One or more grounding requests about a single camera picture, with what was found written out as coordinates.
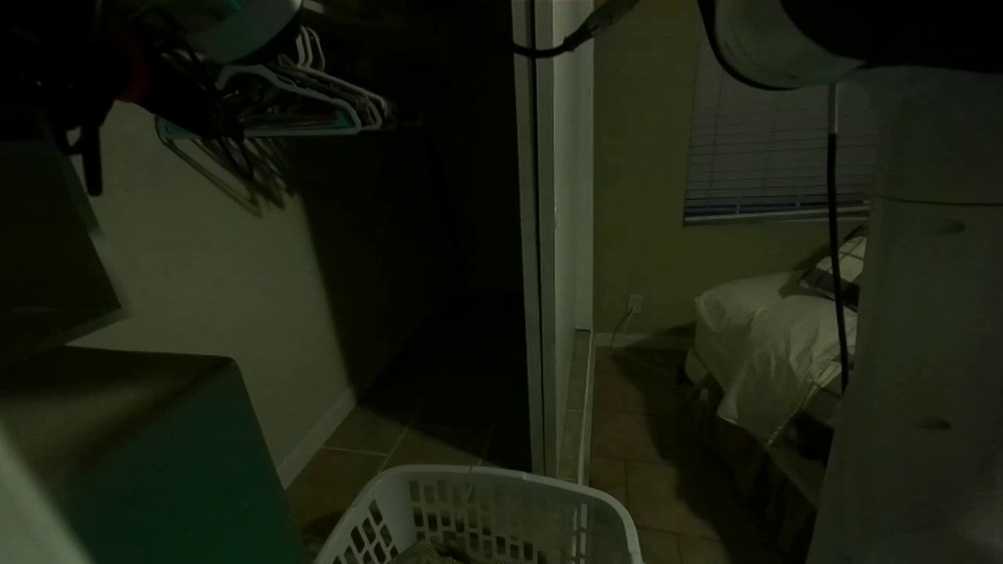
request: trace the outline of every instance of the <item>window blinds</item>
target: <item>window blinds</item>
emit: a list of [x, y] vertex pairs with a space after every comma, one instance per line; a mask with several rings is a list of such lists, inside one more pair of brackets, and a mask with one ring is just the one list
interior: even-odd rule
[[[687, 223], [824, 212], [828, 89], [760, 90], [732, 80], [713, 47], [696, 80]], [[836, 197], [865, 209], [876, 123], [860, 89], [840, 86]]]

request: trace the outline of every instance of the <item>floor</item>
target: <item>floor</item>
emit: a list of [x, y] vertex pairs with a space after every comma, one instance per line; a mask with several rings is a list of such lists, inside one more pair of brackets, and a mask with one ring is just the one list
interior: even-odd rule
[[635, 514], [646, 564], [785, 564], [725, 465], [693, 434], [683, 348], [596, 351], [590, 483]]
[[446, 307], [367, 388], [290, 488], [306, 551], [317, 551], [350, 497], [385, 468], [529, 470], [522, 310], [519, 296], [480, 296]]

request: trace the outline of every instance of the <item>bed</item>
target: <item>bed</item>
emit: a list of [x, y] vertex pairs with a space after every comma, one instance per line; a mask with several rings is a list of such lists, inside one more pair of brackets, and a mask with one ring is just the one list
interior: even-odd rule
[[855, 283], [865, 238], [840, 247], [842, 283], [828, 260], [805, 274], [768, 274], [696, 297], [696, 340], [683, 378], [698, 430], [740, 491], [764, 512], [782, 550], [803, 558], [823, 496], [840, 400], [840, 335], [830, 293], [846, 297], [846, 344], [855, 348]]

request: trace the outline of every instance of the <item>white bedsheet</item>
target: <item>white bedsheet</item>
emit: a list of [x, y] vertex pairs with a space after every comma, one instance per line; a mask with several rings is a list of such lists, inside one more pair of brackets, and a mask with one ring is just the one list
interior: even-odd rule
[[[773, 443], [812, 396], [840, 376], [835, 303], [782, 296], [791, 274], [718, 284], [696, 297], [698, 364], [725, 388], [718, 416]], [[850, 351], [855, 313], [846, 310]]]

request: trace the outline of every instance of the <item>laundry basket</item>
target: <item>laundry basket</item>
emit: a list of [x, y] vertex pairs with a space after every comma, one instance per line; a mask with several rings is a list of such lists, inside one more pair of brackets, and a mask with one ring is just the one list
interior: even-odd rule
[[644, 564], [604, 491], [497, 468], [394, 468], [341, 514], [314, 564]]

